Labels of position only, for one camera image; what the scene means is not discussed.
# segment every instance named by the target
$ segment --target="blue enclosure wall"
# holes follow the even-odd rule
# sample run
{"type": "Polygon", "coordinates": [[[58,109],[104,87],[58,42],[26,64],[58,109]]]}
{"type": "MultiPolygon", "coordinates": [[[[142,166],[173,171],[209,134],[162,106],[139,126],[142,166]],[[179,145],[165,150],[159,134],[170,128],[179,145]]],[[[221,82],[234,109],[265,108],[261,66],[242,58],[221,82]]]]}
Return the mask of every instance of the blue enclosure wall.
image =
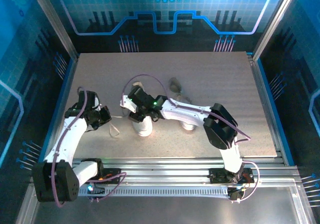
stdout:
{"type": "Polygon", "coordinates": [[[23,142],[43,145],[70,58],[36,0],[0,0],[0,27],[0,223],[14,223],[31,177],[24,156],[38,157],[23,142]]]}
{"type": "Polygon", "coordinates": [[[320,0],[292,1],[261,61],[295,164],[319,176],[320,0]]]}
{"type": "Polygon", "coordinates": [[[51,0],[78,52],[251,52],[279,1],[51,0]]]}

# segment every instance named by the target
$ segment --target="beige tabletop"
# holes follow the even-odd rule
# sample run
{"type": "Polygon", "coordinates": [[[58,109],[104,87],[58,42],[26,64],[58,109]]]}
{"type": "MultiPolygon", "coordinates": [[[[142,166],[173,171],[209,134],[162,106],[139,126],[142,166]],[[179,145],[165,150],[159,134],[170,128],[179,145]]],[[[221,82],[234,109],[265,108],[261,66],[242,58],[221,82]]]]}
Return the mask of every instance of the beige tabletop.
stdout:
{"type": "MultiPolygon", "coordinates": [[[[162,53],[83,53],[75,71],[66,108],[78,100],[77,88],[84,86],[98,94],[112,115],[122,115],[119,107],[123,86],[135,75],[157,77],[168,89],[168,80],[176,77],[199,106],[222,104],[251,136],[239,145],[242,156],[276,156],[275,147],[245,52],[162,52],[162,53]]],[[[164,95],[157,81],[139,77],[145,91],[164,95]]],[[[174,94],[168,91],[169,97],[174,94]]],[[[220,157],[202,127],[184,130],[176,120],[153,123],[153,132],[140,137],[127,118],[113,118],[120,135],[109,135],[109,124],[85,133],[75,158],[155,158],[220,157]]]]}

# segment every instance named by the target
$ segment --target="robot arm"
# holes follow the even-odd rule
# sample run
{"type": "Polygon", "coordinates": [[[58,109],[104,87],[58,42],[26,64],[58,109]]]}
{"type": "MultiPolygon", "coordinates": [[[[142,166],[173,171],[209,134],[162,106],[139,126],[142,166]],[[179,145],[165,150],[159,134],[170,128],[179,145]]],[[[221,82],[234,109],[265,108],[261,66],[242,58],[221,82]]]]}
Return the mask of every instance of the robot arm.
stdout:
{"type": "Polygon", "coordinates": [[[146,116],[151,116],[153,121],[174,119],[204,127],[209,142],[220,150],[227,179],[232,183],[237,183],[241,179],[244,166],[238,146],[235,145],[237,132],[223,121],[208,114],[208,112],[215,113],[234,126],[238,126],[234,118],[221,104],[216,103],[213,107],[199,107],[180,103],[173,99],[170,102],[165,96],[158,96],[154,99],[137,86],[128,96],[124,96],[120,105],[131,111],[129,119],[134,122],[142,122],[146,116]]]}
{"type": "MultiPolygon", "coordinates": [[[[59,140],[70,123],[80,113],[84,105],[84,92],[79,93],[78,103],[68,109],[64,114],[65,120],[61,134],[44,161],[32,168],[32,177],[37,199],[40,202],[54,201],[51,186],[51,167],[59,140]]],[[[59,154],[55,164],[55,186],[60,201],[74,201],[78,196],[79,187],[93,177],[101,177],[103,164],[100,159],[86,159],[78,166],[72,168],[75,151],[82,135],[89,125],[94,130],[109,122],[111,116],[108,108],[101,108],[98,95],[87,91],[87,103],[84,112],[66,132],[60,145],[59,154]]]]}

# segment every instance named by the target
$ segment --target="cable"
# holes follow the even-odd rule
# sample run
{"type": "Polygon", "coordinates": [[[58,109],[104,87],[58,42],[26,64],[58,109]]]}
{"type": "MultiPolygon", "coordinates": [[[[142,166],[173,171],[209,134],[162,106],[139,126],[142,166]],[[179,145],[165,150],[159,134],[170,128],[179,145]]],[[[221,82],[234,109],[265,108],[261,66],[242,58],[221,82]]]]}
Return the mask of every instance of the cable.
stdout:
{"type": "Polygon", "coordinates": [[[245,198],[242,198],[242,199],[237,200],[238,203],[240,203],[240,202],[248,199],[249,197],[251,197],[251,196],[253,195],[253,193],[256,191],[256,189],[257,189],[257,187],[258,187],[258,184],[259,184],[259,181],[260,181],[260,170],[259,170],[257,164],[255,164],[254,162],[251,162],[251,161],[242,161],[242,162],[243,162],[243,163],[248,163],[248,164],[254,165],[254,167],[256,168],[256,171],[258,172],[258,178],[257,178],[257,180],[256,180],[256,183],[255,183],[255,186],[254,186],[252,192],[249,193],[249,195],[246,196],[245,198]]]}
{"type": "MultiPolygon", "coordinates": [[[[125,93],[125,90],[126,90],[126,87],[128,86],[128,84],[135,78],[137,77],[140,77],[140,76],[148,76],[148,77],[152,77],[154,78],[155,80],[158,81],[158,83],[162,86],[164,92],[165,92],[165,95],[166,97],[168,97],[168,94],[167,94],[167,91],[164,87],[164,85],[160,82],[160,80],[158,80],[156,77],[152,76],[152,75],[149,75],[149,74],[138,74],[136,76],[134,76],[133,78],[131,78],[124,86],[123,90],[122,90],[122,96],[121,96],[121,105],[123,106],[124,105],[124,93],[125,93]]],[[[200,113],[206,113],[206,114],[209,114],[209,115],[212,115],[214,116],[215,118],[219,119],[220,121],[224,122],[225,124],[227,124],[229,127],[231,127],[232,129],[234,129],[235,131],[237,131],[238,133],[240,133],[241,135],[245,136],[246,139],[245,140],[248,140],[250,141],[251,140],[251,137],[248,136],[247,134],[245,134],[243,131],[241,131],[239,128],[237,128],[235,125],[233,125],[232,123],[230,123],[228,120],[224,119],[223,117],[213,113],[213,112],[209,112],[209,111],[205,111],[205,110],[201,110],[201,109],[198,109],[198,108],[192,108],[192,107],[187,107],[187,106],[183,106],[183,105],[177,105],[175,104],[170,98],[168,98],[168,101],[170,102],[170,104],[172,104],[173,106],[175,107],[178,107],[178,108],[184,108],[184,109],[188,109],[188,110],[192,110],[192,111],[196,111],[196,112],[200,112],[200,113]]]]}
{"type": "Polygon", "coordinates": [[[55,153],[54,153],[54,156],[53,156],[53,162],[52,162],[52,166],[51,166],[51,186],[52,186],[52,193],[53,193],[53,198],[54,198],[54,201],[55,201],[55,204],[57,205],[58,208],[62,208],[65,204],[65,202],[63,202],[62,204],[59,202],[59,199],[58,199],[58,194],[57,194],[57,187],[56,187],[56,180],[55,180],[55,169],[56,169],[56,162],[57,162],[57,157],[59,155],[59,150],[60,150],[60,146],[61,146],[61,143],[63,141],[63,139],[65,138],[67,132],[70,130],[71,126],[79,119],[79,117],[82,115],[82,113],[84,112],[85,110],[85,107],[87,105],[87,100],[88,100],[88,97],[87,97],[87,91],[85,88],[83,87],[79,87],[77,89],[77,93],[79,94],[79,89],[82,89],[84,91],[84,104],[80,110],[80,112],[78,113],[78,115],[75,117],[75,119],[73,119],[73,121],[66,127],[66,129],[64,130],[64,132],[62,133],[59,141],[58,141],[58,144],[56,146],[56,149],[55,149],[55,153]]]}
{"type": "Polygon", "coordinates": [[[116,185],[115,188],[112,189],[111,192],[109,192],[106,196],[102,197],[102,198],[96,198],[96,199],[91,199],[91,201],[93,202],[93,200],[96,200],[96,202],[100,202],[106,198],[108,198],[119,186],[120,184],[124,181],[124,179],[126,178],[127,176],[127,173],[126,172],[122,172],[122,173],[119,173],[117,175],[114,175],[113,177],[111,178],[106,178],[106,179],[102,179],[102,180],[88,180],[88,182],[91,182],[91,183],[102,183],[102,182],[106,182],[106,181],[110,181],[112,179],[115,179],[115,178],[118,178],[118,177],[121,177],[123,176],[123,178],[121,179],[121,181],[116,185]]]}

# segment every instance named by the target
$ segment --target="blue light strip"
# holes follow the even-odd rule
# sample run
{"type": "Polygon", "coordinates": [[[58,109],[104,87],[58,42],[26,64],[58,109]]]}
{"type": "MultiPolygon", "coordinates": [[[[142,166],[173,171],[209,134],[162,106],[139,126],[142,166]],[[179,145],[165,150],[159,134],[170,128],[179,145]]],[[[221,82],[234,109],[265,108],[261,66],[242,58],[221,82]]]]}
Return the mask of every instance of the blue light strip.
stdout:
{"type": "Polygon", "coordinates": [[[40,153],[40,156],[39,156],[39,162],[42,162],[45,159],[45,155],[46,155],[47,148],[48,148],[48,145],[49,145],[49,140],[50,140],[50,137],[51,137],[51,135],[53,133],[53,130],[54,130],[55,120],[57,118],[59,107],[60,107],[60,104],[62,102],[62,98],[63,98],[64,92],[65,92],[65,89],[66,89],[66,86],[67,86],[67,83],[68,83],[68,78],[70,76],[70,73],[71,73],[71,70],[72,70],[73,66],[74,66],[73,60],[70,59],[70,62],[69,62],[69,65],[68,65],[68,67],[66,69],[67,71],[65,72],[64,80],[63,80],[63,83],[62,83],[62,86],[61,86],[60,94],[59,94],[59,97],[58,97],[58,100],[56,102],[55,109],[54,109],[54,112],[53,112],[53,115],[52,115],[52,118],[51,118],[51,122],[50,122],[50,125],[49,125],[49,128],[48,128],[48,132],[46,134],[46,137],[45,137],[45,140],[44,140],[44,143],[43,143],[43,147],[42,147],[42,150],[41,150],[41,153],[40,153]]]}
{"type": "Polygon", "coordinates": [[[272,93],[271,93],[270,87],[268,85],[268,80],[267,80],[264,68],[262,66],[261,60],[258,59],[257,63],[258,63],[258,66],[259,66],[259,69],[260,69],[260,72],[261,72],[261,75],[262,75],[262,78],[263,78],[263,82],[264,82],[265,89],[266,89],[266,92],[267,92],[267,95],[268,95],[268,98],[269,98],[269,101],[270,101],[270,104],[271,104],[271,108],[272,108],[272,111],[273,111],[273,114],[274,114],[274,117],[275,117],[275,122],[276,122],[276,124],[278,126],[279,134],[280,134],[280,137],[281,137],[281,140],[282,140],[282,145],[283,145],[284,152],[285,152],[284,154],[285,154],[285,156],[286,156],[286,158],[288,160],[288,164],[290,166],[294,166],[295,163],[294,163],[294,160],[293,160],[292,155],[291,155],[289,144],[288,144],[284,129],[282,127],[282,124],[281,124],[281,121],[280,121],[280,117],[279,117],[278,111],[276,109],[277,107],[276,107],[276,104],[275,104],[274,99],[272,97],[272,93]]]}
{"type": "Polygon", "coordinates": [[[14,127],[13,127],[13,129],[12,129],[12,131],[11,131],[10,136],[9,136],[9,139],[8,139],[8,141],[6,142],[6,145],[5,145],[5,147],[4,147],[4,150],[3,150],[2,154],[1,154],[1,157],[0,157],[0,168],[1,168],[2,163],[3,163],[4,160],[5,160],[5,157],[6,157],[7,153],[8,153],[9,147],[10,147],[11,142],[12,142],[12,140],[13,140],[15,134],[16,134],[16,131],[17,131],[17,129],[18,129],[18,126],[19,126],[19,124],[20,124],[21,118],[22,118],[25,110],[23,109],[23,108],[24,108],[24,105],[23,105],[23,103],[22,103],[21,95],[19,95],[17,92],[15,92],[12,88],[10,88],[8,85],[6,85],[6,84],[5,84],[4,82],[2,82],[1,80],[0,80],[0,85],[3,86],[9,93],[11,93],[11,94],[18,100],[18,102],[19,102],[19,107],[20,107],[19,116],[18,116],[18,118],[17,118],[17,120],[16,120],[16,122],[15,122],[15,124],[14,124],[14,127]]]}
{"type": "Polygon", "coordinates": [[[309,114],[310,114],[310,117],[312,119],[312,122],[313,122],[313,125],[316,129],[316,132],[318,133],[319,137],[320,137],[320,128],[319,128],[319,124],[316,120],[316,117],[312,111],[313,107],[314,107],[314,104],[315,104],[315,98],[317,98],[318,96],[320,95],[320,88],[318,88],[311,96],[311,99],[310,99],[310,105],[309,105],[309,114]]]}
{"type": "Polygon", "coordinates": [[[233,32],[233,31],[219,31],[212,23],[211,21],[206,17],[206,16],[203,16],[203,15],[197,15],[197,11],[196,10],[179,10],[179,11],[176,11],[173,15],[173,30],[172,31],[158,31],[157,29],[157,19],[156,19],[156,13],[154,11],[135,11],[133,12],[134,15],[133,16],[127,16],[127,17],[124,17],[120,23],[118,23],[116,25],[116,27],[113,28],[113,30],[111,32],[91,32],[91,33],[80,33],[78,32],[76,26],[75,26],[75,23],[73,22],[72,18],[71,18],[71,15],[64,3],[63,0],[60,0],[62,6],[63,6],[63,9],[70,21],[70,24],[74,30],[74,32],[77,34],[77,35],[80,35],[80,36],[88,36],[88,35],[113,35],[127,20],[133,20],[133,19],[138,19],[138,15],[139,14],[151,14],[152,15],[152,20],[153,20],[153,31],[156,33],[156,34],[174,34],[176,33],[177,31],[177,23],[178,23],[178,15],[179,14],[192,14],[192,18],[193,19],[203,19],[217,34],[242,34],[242,35],[251,35],[251,34],[254,34],[255,31],[257,30],[258,28],[258,25],[262,19],[262,16],[264,15],[265,13],[265,10],[270,2],[270,0],[266,0],[266,3],[264,4],[262,10],[261,10],[261,13],[255,23],[255,26],[253,28],[252,31],[250,32],[233,32]]]}

